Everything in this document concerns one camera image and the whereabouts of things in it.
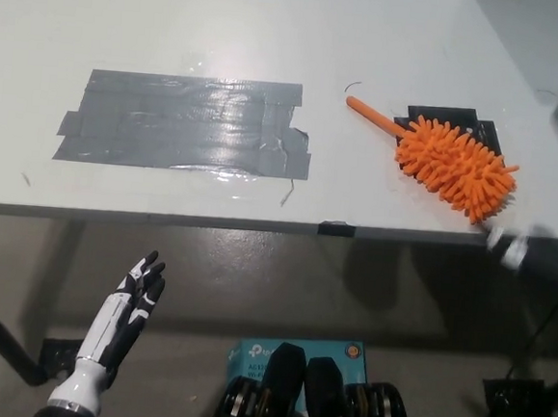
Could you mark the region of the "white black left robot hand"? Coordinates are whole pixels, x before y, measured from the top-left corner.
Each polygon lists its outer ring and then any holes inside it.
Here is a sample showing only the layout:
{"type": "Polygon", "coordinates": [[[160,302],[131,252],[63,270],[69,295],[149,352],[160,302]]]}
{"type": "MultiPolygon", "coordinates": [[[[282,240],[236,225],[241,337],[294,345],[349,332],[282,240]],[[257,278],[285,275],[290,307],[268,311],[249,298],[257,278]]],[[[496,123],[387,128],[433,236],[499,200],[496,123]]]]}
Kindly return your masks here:
{"type": "Polygon", "coordinates": [[[154,250],[128,271],[96,313],[76,354],[74,371],[34,417],[99,417],[102,395],[165,289],[165,266],[154,250]]]}

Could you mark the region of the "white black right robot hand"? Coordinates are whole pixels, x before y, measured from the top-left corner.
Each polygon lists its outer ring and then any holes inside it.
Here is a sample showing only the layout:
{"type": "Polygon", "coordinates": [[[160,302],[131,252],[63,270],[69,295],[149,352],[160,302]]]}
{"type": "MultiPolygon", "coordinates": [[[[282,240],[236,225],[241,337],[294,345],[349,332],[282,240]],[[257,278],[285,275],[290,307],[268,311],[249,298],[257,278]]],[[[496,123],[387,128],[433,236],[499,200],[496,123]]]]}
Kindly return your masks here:
{"type": "MultiPolygon", "coordinates": [[[[558,127],[558,105],[552,113],[558,127]]],[[[485,222],[480,225],[491,256],[507,269],[558,284],[558,246],[533,233],[514,233],[507,228],[485,222]]]]}

